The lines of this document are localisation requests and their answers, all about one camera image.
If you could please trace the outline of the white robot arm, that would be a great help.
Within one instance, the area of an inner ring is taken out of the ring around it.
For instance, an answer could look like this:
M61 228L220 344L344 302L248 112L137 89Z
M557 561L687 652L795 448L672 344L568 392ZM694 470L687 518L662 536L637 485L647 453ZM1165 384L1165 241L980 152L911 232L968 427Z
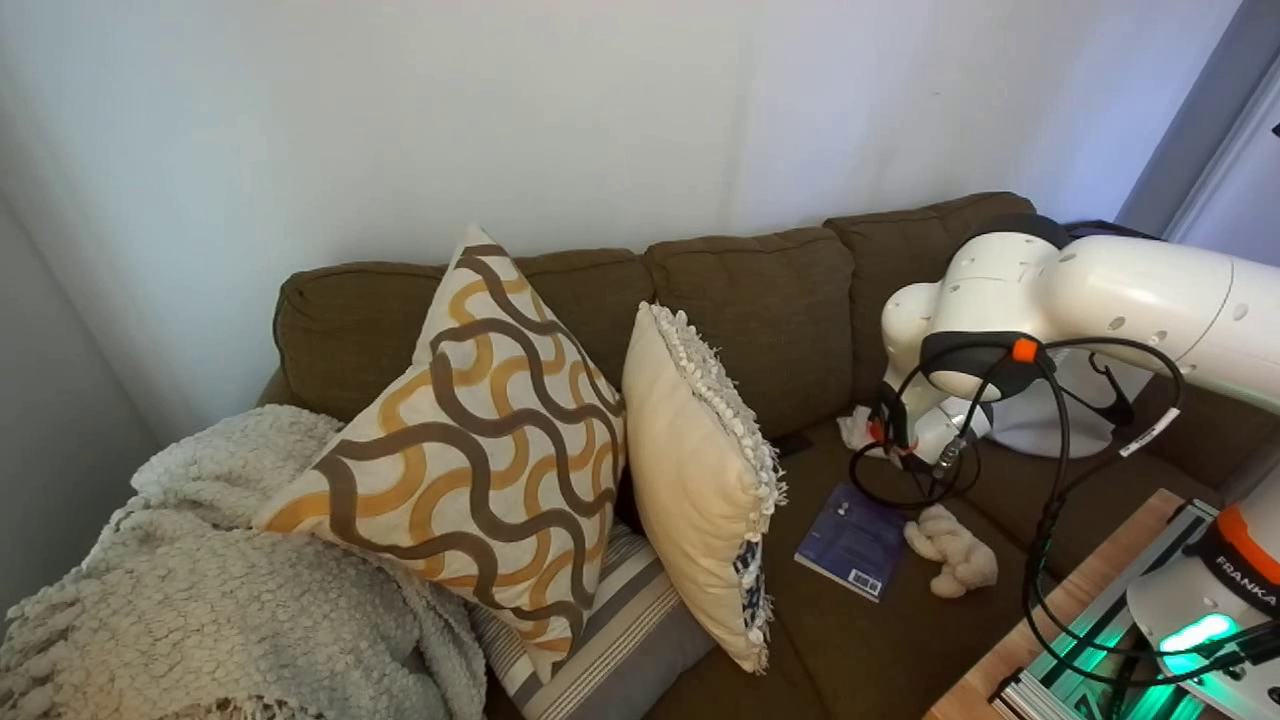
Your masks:
M879 314L889 431L937 466L976 400L1011 400L1053 352L1095 349L1205 392L1280 407L1280 271L1256 261L1083 237L980 232L941 279L914 279Z

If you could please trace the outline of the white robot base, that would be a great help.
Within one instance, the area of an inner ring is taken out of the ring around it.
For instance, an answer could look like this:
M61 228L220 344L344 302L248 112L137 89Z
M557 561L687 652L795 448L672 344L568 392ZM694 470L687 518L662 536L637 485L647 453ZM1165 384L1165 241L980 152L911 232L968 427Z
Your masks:
M1128 608L1165 682L1228 720L1280 720L1280 471L1131 579Z

